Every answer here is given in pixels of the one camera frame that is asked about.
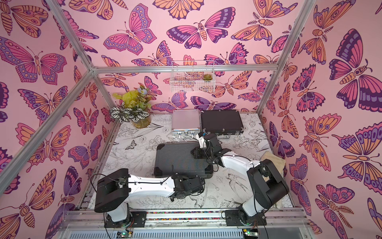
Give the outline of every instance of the potted plant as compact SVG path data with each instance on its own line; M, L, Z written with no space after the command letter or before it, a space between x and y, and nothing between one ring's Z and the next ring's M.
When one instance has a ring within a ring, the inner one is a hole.
M120 123L129 122L136 128L145 128L151 123L149 108L151 105L149 101L151 97L148 96L148 89L140 86L135 91L129 91L124 95L114 93L116 99L121 99L121 106L113 107L110 109L110 117L119 119Z

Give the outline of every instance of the succulent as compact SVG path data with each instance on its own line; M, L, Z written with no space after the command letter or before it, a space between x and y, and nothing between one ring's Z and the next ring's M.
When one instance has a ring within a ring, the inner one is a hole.
M211 74L205 74L205 75L203 75L203 80L205 80L205 81L210 81L210 80L212 80L212 75L211 75Z

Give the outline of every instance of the black suitcase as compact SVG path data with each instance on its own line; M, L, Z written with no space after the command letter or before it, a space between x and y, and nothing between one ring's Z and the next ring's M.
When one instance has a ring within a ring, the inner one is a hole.
M237 110L202 111L202 129L216 135L238 135L244 132L243 122Z

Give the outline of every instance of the butterfly wing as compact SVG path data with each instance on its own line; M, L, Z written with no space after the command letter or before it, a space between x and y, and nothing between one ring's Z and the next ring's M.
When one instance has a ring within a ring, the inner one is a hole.
M76 205L72 203L63 203L57 209L56 213L53 215L52 220L49 223L45 239L52 239L53 236L59 231L61 223L64 221L64 215L68 211L74 210Z
M86 118L84 114L77 109L76 107L73 108L74 115L77 117L77 125L81 127L82 134L86 134Z
M382 82L370 75L359 77L359 104L361 109L382 112Z
M103 77L101 78L101 81L104 85L120 87L125 89L126 92L129 92L129 87L125 83L123 83L120 79L117 79L115 77Z
M21 29L31 37L39 37L41 26L48 19L48 12L36 6L22 5L11 8L12 15Z
M273 53L281 51L284 48L285 43L287 42L289 35L280 36L276 39L276 41L272 45L272 49L270 50Z
M365 162L365 165L364 185L382 195L382 172L369 162Z
M341 239L348 239L348 236L346 235L345 228L343 228L343 225L338 218L338 216L332 211L331 209L325 209L324 211L324 217L325 219L334 227L336 230L338 236Z
M43 178L37 187L36 191L33 193L28 206L34 210L43 210L49 207L54 200L55 192L53 191L54 181L56 180L56 169L51 170Z

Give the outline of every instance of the table surface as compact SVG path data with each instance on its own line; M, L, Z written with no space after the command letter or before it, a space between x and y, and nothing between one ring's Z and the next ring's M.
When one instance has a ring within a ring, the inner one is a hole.
M236 154L250 160L260 160L270 146L257 114L240 114L244 133L221 140L223 148L229 148ZM152 122L147 128L137 129L127 122L121 125L116 145L111 149L103 174L108 175L121 168L141 177L153 177L156 148L158 144L180 141L171 133L172 115L151 115ZM246 176L238 172L219 167L212 178L206 179L204 193L199 196L187 196L175 199L162 196L129 197L129 206L135 209L179 209L179 208L230 208L237 207L252 195ZM89 204L94 209L95 195ZM282 199L283 207L292 207L288 196Z

